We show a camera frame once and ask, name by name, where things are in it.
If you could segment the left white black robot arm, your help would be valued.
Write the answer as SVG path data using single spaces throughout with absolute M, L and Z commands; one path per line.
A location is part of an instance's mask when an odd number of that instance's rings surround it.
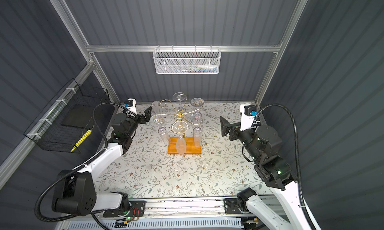
M 138 125 L 149 122 L 151 114 L 151 107 L 148 107 L 142 115 L 136 115 L 134 107 L 116 114 L 111 122 L 113 131 L 107 141 L 107 148 L 86 161 L 82 168 L 76 167 L 71 176 L 68 175 L 68 170 L 59 173 L 59 177 L 66 176 L 66 178 L 54 187 L 52 210 L 75 216 L 86 216 L 106 210 L 127 214 L 131 209 L 128 194 L 97 193 L 94 181 L 112 162 L 128 151 Z

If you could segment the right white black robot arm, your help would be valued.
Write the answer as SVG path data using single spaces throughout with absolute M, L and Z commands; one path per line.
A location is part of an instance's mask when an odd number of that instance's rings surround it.
M 248 160 L 263 183 L 272 191 L 283 207 L 287 220 L 277 214 L 256 193 L 247 188 L 237 194 L 238 208 L 243 213 L 256 216 L 270 230 L 318 230 L 311 211 L 299 197 L 299 179 L 289 164 L 279 156 L 282 139 L 270 126 L 241 130 L 241 124 L 230 124 L 220 117 L 222 136 L 240 140 L 250 155 Z

